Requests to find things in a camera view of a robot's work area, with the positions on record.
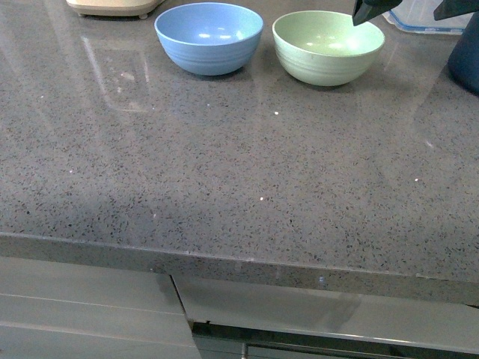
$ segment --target countertop edge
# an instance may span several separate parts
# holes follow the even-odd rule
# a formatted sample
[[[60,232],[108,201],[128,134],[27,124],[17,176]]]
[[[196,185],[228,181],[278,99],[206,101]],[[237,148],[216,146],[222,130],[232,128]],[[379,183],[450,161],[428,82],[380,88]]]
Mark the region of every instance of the countertop edge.
[[[0,233],[0,256],[191,275],[244,283],[479,305],[478,283],[392,273],[262,263],[255,260],[128,248],[42,236]]]

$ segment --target speckled countertop surface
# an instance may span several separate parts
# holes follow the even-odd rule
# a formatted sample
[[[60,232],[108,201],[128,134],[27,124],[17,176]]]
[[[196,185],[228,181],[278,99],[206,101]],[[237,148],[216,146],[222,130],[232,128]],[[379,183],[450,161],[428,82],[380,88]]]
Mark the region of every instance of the speckled countertop surface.
[[[479,101],[458,37],[375,19],[378,61],[338,88],[281,68],[285,13],[351,1],[238,0],[252,62],[201,78],[146,20],[0,3],[0,255],[479,303]]]

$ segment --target bowl rim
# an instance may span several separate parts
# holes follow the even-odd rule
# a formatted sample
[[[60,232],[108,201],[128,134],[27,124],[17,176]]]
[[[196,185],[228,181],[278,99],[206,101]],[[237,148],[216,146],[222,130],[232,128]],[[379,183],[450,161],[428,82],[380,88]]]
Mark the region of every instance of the bowl rim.
[[[165,39],[168,39],[174,43],[181,43],[183,45],[190,45],[190,46],[209,46],[209,47],[213,47],[213,46],[226,46],[226,45],[231,45],[233,43],[214,43],[214,44],[211,44],[211,43],[190,43],[188,41],[181,41],[181,40],[177,40],[177,39],[174,39],[173,37],[169,37],[169,36],[166,36],[164,33],[162,33],[159,29],[158,29],[158,21],[160,20],[160,18],[162,16],[164,16],[166,13],[169,13],[173,10],[177,10],[179,7],[193,7],[193,6],[196,6],[196,7],[202,7],[204,5],[218,5],[220,7],[223,7],[223,6],[227,6],[227,7],[238,7],[238,8],[241,8],[243,10],[247,10],[249,13],[251,13],[252,15],[254,16],[257,16],[257,18],[259,20],[261,20],[261,27],[255,32],[253,33],[252,35],[249,35],[247,37],[245,37],[244,39],[241,39],[239,41],[235,41],[233,43],[243,43],[255,36],[257,36],[258,34],[261,34],[261,32],[263,31],[264,29],[264,20],[263,20],[263,17],[261,17],[261,15],[259,13],[257,13],[256,11],[248,8],[248,7],[244,7],[244,6],[240,6],[240,5],[236,5],[236,4],[228,4],[226,2],[213,2],[213,1],[208,1],[208,2],[193,2],[191,4],[183,4],[183,5],[178,5],[178,6],[175,6],[175,7],[172,7],[171,9],[168,9],[168,10],[165,10],[164,12],[162,12],[160,15],[158,15],[158,17],[155,19],[155,23],[153,24],[153,26],[155,27],[155,31],[158,35],[161,35],[162,37],[164,37]]]
[[[382,30],[380,28],[378,28],[376,25],[374,25],[373,23],[367,21],[367,22],[365,22],[365,23],[363,23],[359,26],[366,25],[370,28],[375,29],[376,31],[379,32],[379,34],[382,35],[382,41],[381,41],[380,45],[373,50],[366,51],[366,52],[361,52],[361,53],[358,53],[358,54],[351,54],[351,55],[330,55],[330,54],[325,54],[325,53],[321,53],[321,52],[314,52],[314,51],[303,49],[301,47],[293,45],[292,43],[287,42],[285,39],[283,39],[283,37],[279,36],[278,33],[276,32],[276,24],[278,23],[278,21],[280,21],[281,19],[283,19],[285,17],[291,16],[291,15],[294,15],[294,14],[297,14],[297,13],[333,13],[334,15],[340,15],[340,16],[349,17],[349,18],[352,19],[352,16],[350,16],[346,13],[338,13],[337,11],[325,11],[325,10],[294,11],[292,13],[286,13],[285,15],[280,16],[272,24],[272,33],[274,35],[274,38],[281,40],[283,43],[286,43],[288,46],[292,46],[294,49],[301,50],[302,52],[305,52],[305,53],[308,53],[308,54],[319,55],[319,56],[324,56],[324,57],[328,57],[328,58],[354,58],[354,57],[364,56],[364,55],[367,55],[367,54],[372,54],[374,52],[378,52],[384,46],[384,43],[385,43],[385,40],[386,40],[386,36],[384,35],[384,32],[382,32]]]

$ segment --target container lid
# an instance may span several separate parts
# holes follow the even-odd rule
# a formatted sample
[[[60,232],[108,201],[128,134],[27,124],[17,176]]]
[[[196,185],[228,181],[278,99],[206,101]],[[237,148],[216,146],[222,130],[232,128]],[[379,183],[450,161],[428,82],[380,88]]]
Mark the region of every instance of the container lid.
[[[383,16],[402,31],[420,34],[461,35],[472,17],[471,13],[436,21],[434,10],[442,0],[403,0]]]

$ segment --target bowl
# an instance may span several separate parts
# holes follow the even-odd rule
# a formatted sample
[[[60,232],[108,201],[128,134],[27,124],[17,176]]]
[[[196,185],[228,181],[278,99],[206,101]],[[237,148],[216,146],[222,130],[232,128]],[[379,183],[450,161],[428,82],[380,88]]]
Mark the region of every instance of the bowl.
[[[362,75],[376,60],[385,36],[370,22],[331,11],[298,11],[272,25],[276,55],[283,68],[311,85],[336,86]]]
[[[217,76],[249,62],[260,41],[263,19],[246,7],[201,2],[161,13],[155,29],[176,65],[197,75]]]

